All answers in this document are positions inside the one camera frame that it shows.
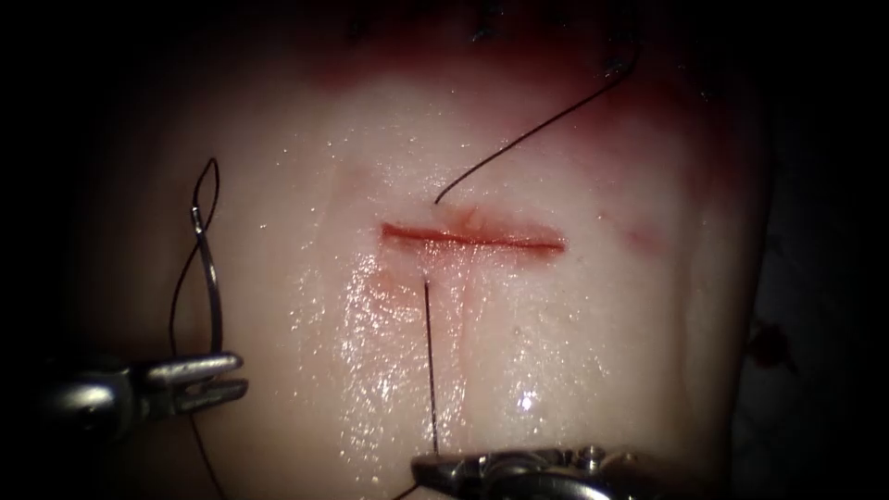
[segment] blood streak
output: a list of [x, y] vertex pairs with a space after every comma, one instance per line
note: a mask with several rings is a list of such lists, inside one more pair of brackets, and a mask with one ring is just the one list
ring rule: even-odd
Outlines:
[[567, 240], [552, 227], [509, 217], [477, 206], [462, 209], [446, 207], [436, 210], [431, 220], [418, 222], [384, 222], [381, 225], [381, 244], [386, 247], [413, 249], [424, 264], [434, 259], [449, 267], [459, 265], [454, 259], [474, 255], [478, 247], [489, 247], [486, 255], [510, 255], [521, 262], [547, 262], [564, 254]]

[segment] blood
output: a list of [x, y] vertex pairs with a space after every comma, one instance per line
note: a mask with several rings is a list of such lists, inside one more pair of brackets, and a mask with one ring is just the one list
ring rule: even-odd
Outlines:
[[518, 219], [498, 213], [490, 207], [430, 207], [432, 216], [425, 223], [381, 224], [381, 244], [415, 248], [418, 254], [433, 253], [436, 260], [450, 255], [465, 259], [468, 248], [488, 246], [499, 254], [520, 254], [528, 259], [547, 262], [562, 255], [568, 240], [559, 229], [533, 219]]

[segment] black suture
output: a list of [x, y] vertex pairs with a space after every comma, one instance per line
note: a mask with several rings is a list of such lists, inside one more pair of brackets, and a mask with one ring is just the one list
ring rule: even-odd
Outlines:
[[429, 317], [429, 282], [423, 280], [426, 302], [426, 351], [429, 356], [429, 398], [432, 401], [432, 451], [438, 455], [438, 414], [435, 411], [435, 370], [432, 369], [432, 321]]
[[[200, 219], [200, 213], [197, 212], [198, 203], [197, 203], [197, 195], [200, 192], [201, 184], [203, 183], [204, 177], [207, 175], [209, 170], [213, 168], [214, 178], [216, 180], [216, 188], [213, 191], [213, 203], [210, 207], [210, 213], [207, 215], [207, 223], [204, 224]], [[219, 300], [219, 284], [216, 282], [215, 271], [213, 269], [213, 260], [210, 258], [209, 254], [209, 243], [207, 242], [206, 232], [210, 228], [210, 223], [213, 222], [213, 215], [216, 213], [216, 203], [219, 201], [219, 163], [216, 161], [216, 158], [210, 158], [207, 161], [207, 165], [204, 167], [204, 170], [201, 172], [200, 177], [197, 179], [197, 184], [194, 186], [194, 194], [192, 196], [192, 223], [194, 224], [195, 235], [197, 237], [197, 243], [192, 247], [191, 253], [188, 255], [188, 258], [185, 259], [185, 265], [182, 267], [182, 272], [179, 275], [179, 279], [176, 281], [176, 288], [173, 289], [173, 301], [172, 305], [169, 308], [169, 323], [167, 325], [167, 334], [169, 337], [169, 349], [172, 351], [174, 356], [177, 355], [178, 349], [176, 348], [176, 333], [174, 330], [174, 325], [176, 323], [176, 305], [179, 303], [179, 294], [182, 291], [182, 284], [185, 282], [185, 276], [188, 274], [189, 267], [192, 266], [192, 261], [194, 260], [194, 255], [197, 254], [198, 251], [201, 252], [201, 258], [204, 261], [204, 269], [205, 274], [207, 275], [207, 291], [210, 295], [210, 315], [212, 321], [212, 332], [210, 338], [210, 352], [219, 352], [222, 350], [222, 310], [221, 310], [221, 302]], [[197, 429], [197, 422], [194, 420], [194, 415], [188, 416], [189, 422], [192, 425], [192, 433], [194, 434], [194, 441], [197, 444], [197, 450], [201, 454], [201, 458], [204, 461], [204, 465], [207, 469], [207, 475], [210, 477], [210, 482], [213, 483], [213, 488], [216, 490], [217, 495], [221, 500], [225, 500], [225, 492], [222, 490], [222, 483], [219, 482], [219, 478], [216, 475], [216, 471], [213, 469], [212, 464], [210, 464], [210, 458], [207, 455], [207, 449], [204, 447], [204, 440], [201, 438], [201, 433]]]
[[[204, 225], [203, 231], [206, 232], [210, 229], [210, 224], [213, 223], [213, 216], [216, 213], [216, 203], [219, 201], [219, 163], [217, 163], [216, 158], [210, 158], [207, 162], [207, 166], [204, 167], [204, 170], [201, 172], [200, 177], [197, 179], [197, 184], [194, 187], [195, 192], [197, 192], [198, 188], [201, 186], [201, 182], [204, 179], [204, 176], [207, 175], [207, 171], [210, 168], [215, 170], [215, 178], [216, 178], [216, 189], [213, 193], [213, 204], [210, 207], [210, 213], [207, 216], [207, 223]], [[194, 256], [201, 249], [201, 245], [195, 243], [192, 247], [191, 253], [188, 255], [188, 258], [185, 259], [185, 265], [182, 266], [182, 272], [179, 274], [179, 279], [176, 281], [176, 287], [173, 289], [173, 300], [172, 304], [169, 308], [169, 322], [167, 323], [167, 335], [169, 337], [169, 348], [172, 351], [174, 356], [179, 354], [177, 346], [176, 346], [176, 336], [173, 332], [173, 325], [176, 321], [176, 305], [179, 304], [179, 294], [182, 292], [182, 285], [185, 283], [185, 276], [188, 274], [188, 269], [192, 266], [192, 261], [194, 260]]]
[[519, 145], [519, 144], [520, 144], [521, 142], [523, 142], [525, 139], [528, 139], [528, 138], [531, 137], [532, 135], [535, 135], [537, 132], [541, 131], [541, 130], [544, 129], [545, 127], [548, 127], [548, 126], [551, 125], [553, 122], [555, 122], [555, 121], [557, 121], [557, 120], [559, 120], [559, 119], [564, 118], [564, 117], [565, 117], [566, 115], [568, 115], [569, 113], [571, 113], [571, 112], [573, 112], [573, 111], [576, 111], [578, 108], [584, 106], [585, 104], [589, 103], [589, 102], [592, 101], [593, 99], [596, 99], [599, 95], [602, 95], [602, 94], [604, 94], [605, 92], [608, 92], [609, 90], [611, 90], [611, 89], [613, 89], [614, 87], [616, 87], [619, 83], [621, 83], [622, 81], [626, 80], [626, 78], [629, 77], [630, 74], [632, 73], [632, 71], [635, 69], [636, 61], [639, 60], [639, 54], [640, 54], [641, 52], [642, 52], [642, 47], [641, 47], [639, 44], [637, 44], [637, 45], [635, 46], [635, 50], [633, 51], [632, 61], [631, 61], [630, 64], [627, 66], [627, 68], [626, 68], [626, 69], [619, 75], [618, 78], [616, 78], [616, 79], [610, 81], [608, 84], [606, 84], [604, 87], [602, 87], [601, 89], [599, 89], [599, 90], [596, 91], [595, 93], [593, 93], [593, 94], [591, 94], [591, 95], [588, 95], [588, 96], [584, 97], [582, 100], [578, 101], [577, 103], [575, 103], [575, 104], [573, 104], [573, 105], [571, 105], [571, 106], [565, 108], [564, 110], [562, 110], [561, 112], [557, 113], [555, 116], [553, 116], [552, 118], [548, 119], [547, 121], [544, 121], [543, 123], [541, 123], [540, 125], [537, 125], [537, 126], [534, 127], [533, 129], [531, 129], [531, 130], [529, 130], [529, 131], [526, 131], [525, 133], [523, 133], [522, 135], [520, 135], [517, 139], [515, 139], [515, 140], [512, 141], [511, 143], [507, 144], [506, 146], [504, 146], [503, 148], [501, 148], [499, 151], [497, 151], [497, 152], [494, 153], [493, 155], [488, 156], [487, 158], [485, 158], [484, 160], [482, 160], [481, 162], [479, 162], [478, 164], [476, 164], [476, 165], [475, 165], [474, 167], [472, 167], [471, 169], [469, 169], [469, 170], [463, 172], [462, 175], [460, 175], [460, 176], [457, 177], [453, 182], [451, 182], [450, 184], [448, 184], [447, 186], [445, 186], [445, 188], [438, 194], [438, 196], [435, 197], [435, 202], [434, 202], [433, 204], [434, 204], [434, 205], [438, 205], [438, 202], [442, 201], [442, 198], [445, 197], [445, 194], [447, 194], [449, 191], [451, 191], [452, 189], [454, 189], [458, 184], [460, 184], [461, 182], [463, 182], [463, 180], [466, 179], [468, 176], [470, 176], [470, 175], [472, 175], [473, 173], [475, 173], [476, 170], [480, 169], [481, 167], [484, 167], [484, 166], [487, 165], [488, 163], [491, 163], [492, 161], [494, 161], [495, 158], [497, 158], [497, 157], [500, 156], [500, 155], [503, 155], [506, 151], [509, 151], [509, 150], [512, 149], [513, 147]]
[[216, 185], [213, 191], [213, 207], [216, 209], [216, 202], [219, 200], [219, 163], [216, 158], [210, 158], [207, 166], [201, 172], [201, 176], [197, 179], [192, 193], [192, 223], [194, 224], [194, 236], [197, 238], [197, 245], [201, 249], [201, 263], [204, 265], [204, 277], [207, 280], [207, 295], [210, 300], [210, 353], [219, 353], [222, 351], [222, 301], [219, 297], [219, 283], [217, 282], [216, 269], [213, 266], [213, 256], [210, 254], [210, 243], [207, 241], [207, 229], [204, 227], [204, 221], [201, 220], [200, 203], [198, 195], [201, 192], [201, 185], [204, 178], [213, 167]]

